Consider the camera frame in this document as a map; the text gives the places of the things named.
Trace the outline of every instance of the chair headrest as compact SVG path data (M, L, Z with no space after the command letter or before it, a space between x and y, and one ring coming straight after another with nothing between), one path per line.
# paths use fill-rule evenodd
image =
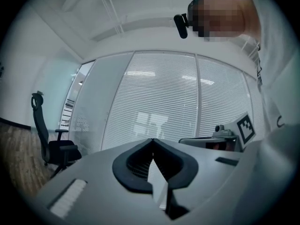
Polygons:
M38 93L33 93L31 98L31 107L36 111L44 102L42 95Z

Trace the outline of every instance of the person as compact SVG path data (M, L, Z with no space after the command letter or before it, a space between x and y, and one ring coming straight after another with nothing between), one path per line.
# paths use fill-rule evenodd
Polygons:
M299 42L279 6L273 0L193 0L187 19L189 29L208 40L246 34L260 43L257 83L265 135L281 128L285 120L279 102L271 96L272 87L289 62L297 61L294 57L299 57Z

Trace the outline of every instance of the glass partition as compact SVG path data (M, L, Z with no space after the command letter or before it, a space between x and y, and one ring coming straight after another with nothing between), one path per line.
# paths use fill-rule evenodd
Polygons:
M72 112L69 140L78 145L83 156L101 150L108 114L132 54L97 59L82 84Z
M95 61L91 61L88 63L83 64L80 69L78 70L75 78L72 78L72 85L69 89L67 94L65 105L61 112L61 119L60 119L60 129L67 129L70 125L70 119L74 107L74 103L77 100L77 96L79 91L83 85L83 82L90 71L90 68L94 64Z

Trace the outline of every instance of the white ceiling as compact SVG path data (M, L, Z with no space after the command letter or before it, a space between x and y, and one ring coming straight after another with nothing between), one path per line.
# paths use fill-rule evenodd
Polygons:
M102 0L43 0L81 40L89 45L117 33L115 27L129 31L146 27L173 27L175 14L185 13L191 0L109 0L111 19ZM242 47L247 37L235 44ZM255 41L249 40L250 54Z

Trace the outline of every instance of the window blinds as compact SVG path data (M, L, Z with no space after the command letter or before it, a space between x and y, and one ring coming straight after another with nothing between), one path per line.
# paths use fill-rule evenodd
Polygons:
M226 64L198 56L201 82L199 136L211 136L224 124L248 112L253 121L250 94L243 73Z
M115 96L102 149L149 137L194 137L197 110L194 56L136 52Z
M263 105L262 97L257 88L257 81L245 74L245 78L249 87L253 109L253 124L256 136L253 141L262 140L264 138L264 121L263 121Z

